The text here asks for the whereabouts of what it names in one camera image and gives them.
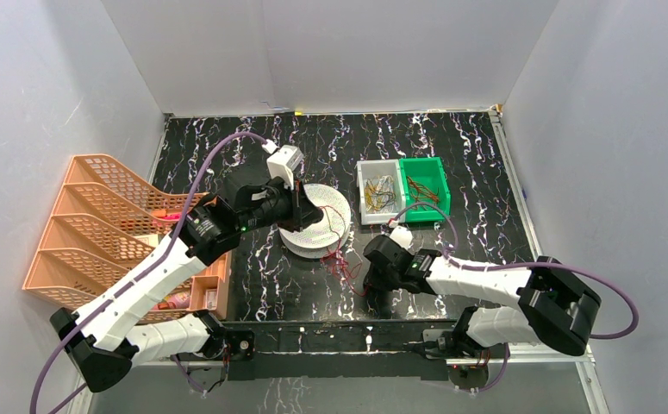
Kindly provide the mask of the white perforated cable spool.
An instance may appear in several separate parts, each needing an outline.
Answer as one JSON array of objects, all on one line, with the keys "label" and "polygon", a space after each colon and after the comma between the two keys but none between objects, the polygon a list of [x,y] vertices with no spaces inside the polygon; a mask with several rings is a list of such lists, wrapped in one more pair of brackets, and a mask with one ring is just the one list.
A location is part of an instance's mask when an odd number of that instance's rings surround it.
[{"label": "white perforated cable spool", "polygon": [[302,232],[280,229],[288,251],[304,259],[319,260],[341,248],[350,235],[352,210],[344,195],[323,184],[306,184],[306,195],[319,207],[322,219]]}]

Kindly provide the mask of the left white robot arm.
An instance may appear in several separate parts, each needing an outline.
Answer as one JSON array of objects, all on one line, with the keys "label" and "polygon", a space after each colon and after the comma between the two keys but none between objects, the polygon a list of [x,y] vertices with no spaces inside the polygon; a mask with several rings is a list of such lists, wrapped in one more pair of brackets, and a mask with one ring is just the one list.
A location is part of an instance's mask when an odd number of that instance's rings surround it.
[{"label": "left white robot arm", "polygon": [[253,358],[255,334],[225,327],[210,310],[140,324],[181,283],[237,248],[245,233],[272,225],[300,232],[324,217],[298,179],[287,185],[276,177],[238,192],[246,197],[238,209],[216,195],[201,197],[159,245],[106,292],[76,310],[61,308],[51,315],[61,350],[91,392],[110,389],[134,367],[179,354],[226,361]]}]

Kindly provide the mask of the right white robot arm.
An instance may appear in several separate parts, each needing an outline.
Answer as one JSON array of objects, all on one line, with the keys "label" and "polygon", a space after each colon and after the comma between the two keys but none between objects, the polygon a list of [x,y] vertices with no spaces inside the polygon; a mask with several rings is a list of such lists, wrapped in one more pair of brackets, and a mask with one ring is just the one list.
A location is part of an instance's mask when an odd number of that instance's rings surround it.
[{"label": "right white robot arm", "polygon": [[571,356],[585,353],[599,295],[559,262],[541,256],[531,265],[502,269],[493,264],[449,260],[441,252],[412,254],[387,235],[364,249],[370,266],[365,283],[375,290],[462,296],[492,303],[471,306],[440,347],[465,357],[502,343],[542,343]]}]

